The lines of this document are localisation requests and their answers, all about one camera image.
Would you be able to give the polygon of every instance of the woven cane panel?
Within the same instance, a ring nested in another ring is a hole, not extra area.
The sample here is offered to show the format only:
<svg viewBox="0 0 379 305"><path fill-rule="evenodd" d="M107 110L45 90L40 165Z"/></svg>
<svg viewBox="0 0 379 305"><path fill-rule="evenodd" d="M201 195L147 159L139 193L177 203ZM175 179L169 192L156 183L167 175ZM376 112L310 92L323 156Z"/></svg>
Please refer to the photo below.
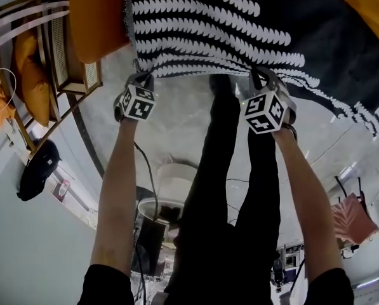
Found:
<svg viewBox="0 0 379 305"><path fill-rule="evenodd" d="M63 11L62 7L52 9L53 13L61 11ZM65 44L63 41L63 18L54 19L51 29L55 72L57 74L58 85L62 85L68 80Z"/></svg>
<svg viewBox="0 0 379 305"><path fill-rule="evenodd" d="M98 82L98 72L97 72L97 64L85 64L85 72L86 72L86 86L88 88L93 87L93 85Z"/></svg>

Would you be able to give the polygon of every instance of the black pants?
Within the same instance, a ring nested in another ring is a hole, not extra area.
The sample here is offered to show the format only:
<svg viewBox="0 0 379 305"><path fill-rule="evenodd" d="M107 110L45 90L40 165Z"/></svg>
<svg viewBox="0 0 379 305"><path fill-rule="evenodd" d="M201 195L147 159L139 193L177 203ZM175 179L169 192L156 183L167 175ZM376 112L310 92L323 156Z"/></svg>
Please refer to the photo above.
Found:
<svg viewBox="0 0 379 305"><path fill-rule="evenodd" d="M270 270L277 257L281 221L276 144L270 133L256 135L249 130L249 188L236 226L228 224L226 178L239 115L235 96L216 95L201 163L175 241L174 273L165 290L167 305L192 302L192 297L200 301L207 297L205 293L212 294L213 300L219 293L238 301L254 297L253 303L261 301L262 295L270 299Z"/></svg>

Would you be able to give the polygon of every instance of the black cap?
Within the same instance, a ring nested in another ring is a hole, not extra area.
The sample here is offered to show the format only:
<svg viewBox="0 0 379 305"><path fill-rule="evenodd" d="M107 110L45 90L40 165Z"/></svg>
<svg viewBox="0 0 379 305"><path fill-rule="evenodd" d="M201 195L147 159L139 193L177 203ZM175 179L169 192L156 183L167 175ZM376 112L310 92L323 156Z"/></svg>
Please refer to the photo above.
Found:
<svg viewBox="0 0 379 305"><path fill-rule="evenodd" d="M20 192L17 196L23 201L29 201L40 194L46 179L57 169L60 155L56 145L47 140L29 161L20 181Z"/></svg>

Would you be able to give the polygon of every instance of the fiducial marker cube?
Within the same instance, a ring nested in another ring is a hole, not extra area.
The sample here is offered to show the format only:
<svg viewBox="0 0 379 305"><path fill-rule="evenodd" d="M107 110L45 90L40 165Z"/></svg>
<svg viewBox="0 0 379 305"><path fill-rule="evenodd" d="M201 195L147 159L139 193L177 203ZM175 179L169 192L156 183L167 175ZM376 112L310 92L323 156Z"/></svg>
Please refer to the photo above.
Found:
<svg viewBox="0 0 379 305"><path fill-rule="evenodd" d="M274 91L249 98L242 103L242 113L250 128L256 133L281 129L286 107Z"/></svg>
<svg viewBox="0 0 379 305"><path fill-rule="evenodd" d="M121 106L127 118L146 121L156 105L154 92L129 84Z"/></svg>

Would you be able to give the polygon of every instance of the pink cushion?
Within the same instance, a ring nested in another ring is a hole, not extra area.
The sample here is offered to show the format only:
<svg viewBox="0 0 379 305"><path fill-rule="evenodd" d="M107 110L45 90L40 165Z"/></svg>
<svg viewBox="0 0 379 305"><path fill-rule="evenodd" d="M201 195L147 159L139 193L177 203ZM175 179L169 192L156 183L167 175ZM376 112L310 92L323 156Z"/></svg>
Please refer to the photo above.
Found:
<svg viewBox="0 0 379 305"><path fill-rule="evenodd" d="M378 226L368 217L357 196L352 193L341 203L332 206L336 237L361 244L379 231Z"/></svg>

